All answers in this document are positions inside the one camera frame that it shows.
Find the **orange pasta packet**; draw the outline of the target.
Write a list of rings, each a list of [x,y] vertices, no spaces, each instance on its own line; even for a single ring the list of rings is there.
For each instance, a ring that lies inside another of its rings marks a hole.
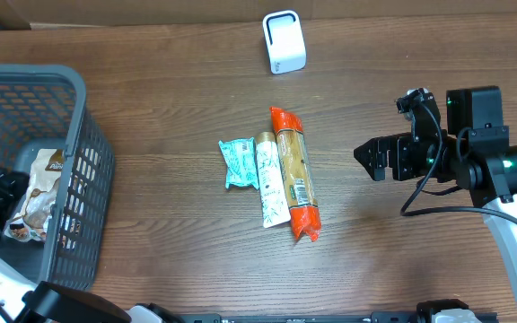
[[[311,241],[316,241],[320,236],[322,224],[302,120],[294,113],[278,107],[271,107],[270,114],[276,135],[292,232],[297,240],[306,235]]]

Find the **teal snack packet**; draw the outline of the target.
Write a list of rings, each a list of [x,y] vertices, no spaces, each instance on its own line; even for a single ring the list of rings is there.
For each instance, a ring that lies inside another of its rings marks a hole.
[[[236,186],[258,189],[254,138],[240,138],[229,142],[219,141],[218,145],[227,167],[225,188]]]

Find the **beige Pantree snack bag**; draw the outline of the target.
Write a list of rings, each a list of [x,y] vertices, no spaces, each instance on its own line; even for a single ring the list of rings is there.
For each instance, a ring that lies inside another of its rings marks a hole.
[[[45,242],[51,209],[57,200],[64,167],[63,151],[40,149],[30,169],[29,186],[20,210],[11,218],[4,235],[20,242]]]

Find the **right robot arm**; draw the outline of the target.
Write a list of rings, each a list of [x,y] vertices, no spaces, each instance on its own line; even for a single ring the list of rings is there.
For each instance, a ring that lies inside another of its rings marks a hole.
[[[375,181],[385,178],[386,168],[392,169],[395,180],[416,181],[415,192],[400,209],[404,217],[481,214],[500,251],[517,303],[517,145],[510,143],[499,87],[447,91],[445,127],[434,95],[425,88],[408,91],[396,105],[409,121],[409,131],[368,140],[355,148],[355,159]],[[429,179],[454,182],[443,193],[466,190],[472,204],[411,209]]]

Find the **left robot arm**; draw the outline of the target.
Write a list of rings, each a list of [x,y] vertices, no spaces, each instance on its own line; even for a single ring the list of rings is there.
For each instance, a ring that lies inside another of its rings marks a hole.
[[[2,229],[26,192],[29,175],[0,167],[0,242]],[[90,292],[21,275],[0,258],[0,320],[3,322],[181,322],[183,319],[150,303],[122,310]]]

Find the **white tube with gold cap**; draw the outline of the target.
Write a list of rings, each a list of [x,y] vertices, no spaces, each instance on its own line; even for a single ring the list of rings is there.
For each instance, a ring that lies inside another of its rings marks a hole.
[[[291,220],[275,135],[262,132],[256,138],[259,193],[263,227],[270,228]]]

